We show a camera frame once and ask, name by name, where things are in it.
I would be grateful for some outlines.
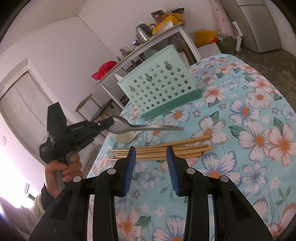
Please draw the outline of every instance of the beige sweater sleeve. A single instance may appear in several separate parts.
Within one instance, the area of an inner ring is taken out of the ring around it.
[[[2,197],[0,197],[0,203],[11,223],[28,237],[39,219],[45,213],[45,210],[41,204],[41,195],[37,196],[33,207],[30,209],[23,206],[20,208],[15,208]]]

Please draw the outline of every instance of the metal spoon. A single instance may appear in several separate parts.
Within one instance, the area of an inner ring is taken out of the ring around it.
[[[111,116],[114,124],[108,128],[108,131],[114,134],[125,133],[128,131],[153,131],[153,130],[173,130],[182,131],[183,127],[169,125],[131,125],[125,118],[121,116]]]

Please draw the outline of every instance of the white door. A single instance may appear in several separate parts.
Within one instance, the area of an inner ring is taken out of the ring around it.
[[[51,104],[29,72],[24,73],[0,100],[6,123],[38,161],[41,161],[39,146],[47,136],[47,107]],[[87,151],[82,151],[83,166],[94,147],[92,144]]]

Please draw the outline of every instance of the silver screw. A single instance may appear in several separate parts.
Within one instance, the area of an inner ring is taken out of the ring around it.
[[[186,172],[189,173],[189,174],[194,174],[195,173],[195,170],[193,168],[188,168],[186,170]]]
[[[81,176],[76,176],[73,178],[73,182],[78,183],[81,181],[81,179],[82,179]]]
[[[114,174],[115,172],[116,172],[116,170],[114,168],[110,168],[107,171],[108,174]]]
[[[229,178],[227,176],[221,176],[220,179],[222,182],[225,182],[225,183],[229,181]]]

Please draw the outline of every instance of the black cuff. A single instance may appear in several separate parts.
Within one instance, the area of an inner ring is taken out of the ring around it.
[[[54,198],[50,196],[48,191],[46,190],[45,184],[41,189],[41,204],[44,210],[48,209],[49,205],[54,201]]]

